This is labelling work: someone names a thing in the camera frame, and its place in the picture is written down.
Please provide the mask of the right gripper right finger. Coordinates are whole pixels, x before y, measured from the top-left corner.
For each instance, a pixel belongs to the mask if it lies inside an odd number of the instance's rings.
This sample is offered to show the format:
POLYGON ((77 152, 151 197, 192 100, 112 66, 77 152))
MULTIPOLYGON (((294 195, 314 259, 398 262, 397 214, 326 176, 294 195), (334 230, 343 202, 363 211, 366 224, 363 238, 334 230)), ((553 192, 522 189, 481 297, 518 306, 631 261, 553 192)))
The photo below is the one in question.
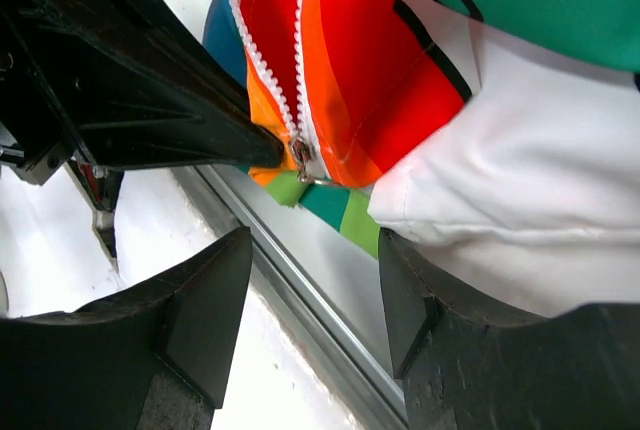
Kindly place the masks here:
POLYGON ((635 429, 639 308, 545 318, 492 298, 392 231, 379 272, 393 375, 413 429, 635 429))

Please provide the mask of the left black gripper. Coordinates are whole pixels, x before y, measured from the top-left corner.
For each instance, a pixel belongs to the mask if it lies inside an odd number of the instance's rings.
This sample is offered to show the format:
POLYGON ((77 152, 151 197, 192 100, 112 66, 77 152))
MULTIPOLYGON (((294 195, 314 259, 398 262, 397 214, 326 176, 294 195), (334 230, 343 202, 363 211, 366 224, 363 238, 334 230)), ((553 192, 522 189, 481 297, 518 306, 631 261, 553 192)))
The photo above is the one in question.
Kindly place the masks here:
POLYGON ((1 0, 1 161, 34 185, 106 171, 273 168, 282 143, 163 0, 1 0))

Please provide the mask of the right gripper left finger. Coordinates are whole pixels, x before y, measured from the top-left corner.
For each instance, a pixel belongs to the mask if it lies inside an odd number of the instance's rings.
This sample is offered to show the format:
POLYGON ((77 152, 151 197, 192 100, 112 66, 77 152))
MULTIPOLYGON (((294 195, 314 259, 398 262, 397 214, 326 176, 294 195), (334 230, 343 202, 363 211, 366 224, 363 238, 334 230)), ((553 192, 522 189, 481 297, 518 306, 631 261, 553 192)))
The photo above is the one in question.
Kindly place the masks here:
POLYGON ((207 429, 222 406, 248 290, 238 227, 78 310, 1 322, 5 429, 207 429))

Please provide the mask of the rainbow hooded kids jacket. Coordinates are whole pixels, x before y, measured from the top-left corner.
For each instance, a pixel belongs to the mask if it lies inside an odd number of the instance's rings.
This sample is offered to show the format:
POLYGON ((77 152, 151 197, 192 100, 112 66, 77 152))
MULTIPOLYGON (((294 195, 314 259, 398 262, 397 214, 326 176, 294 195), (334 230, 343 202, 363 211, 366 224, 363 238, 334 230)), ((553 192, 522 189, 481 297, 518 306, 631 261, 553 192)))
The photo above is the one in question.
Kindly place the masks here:
POLYGON ((278 204, 545 316, 638 301, 639 0, 214 0, 204 44, 278 204))

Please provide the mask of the aluminium table frame rail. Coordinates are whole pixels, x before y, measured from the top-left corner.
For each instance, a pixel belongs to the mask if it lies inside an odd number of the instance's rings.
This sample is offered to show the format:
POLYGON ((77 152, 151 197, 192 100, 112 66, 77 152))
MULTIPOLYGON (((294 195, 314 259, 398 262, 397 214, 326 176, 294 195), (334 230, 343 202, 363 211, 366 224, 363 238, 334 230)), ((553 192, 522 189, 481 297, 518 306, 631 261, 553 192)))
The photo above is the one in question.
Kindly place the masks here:
POLYGON ((254 285, 328 389, 367 429, 405 429, 377 262, 318 217, 277 205, 233 167, 172 172, 214 230, 250 228, 254 285))

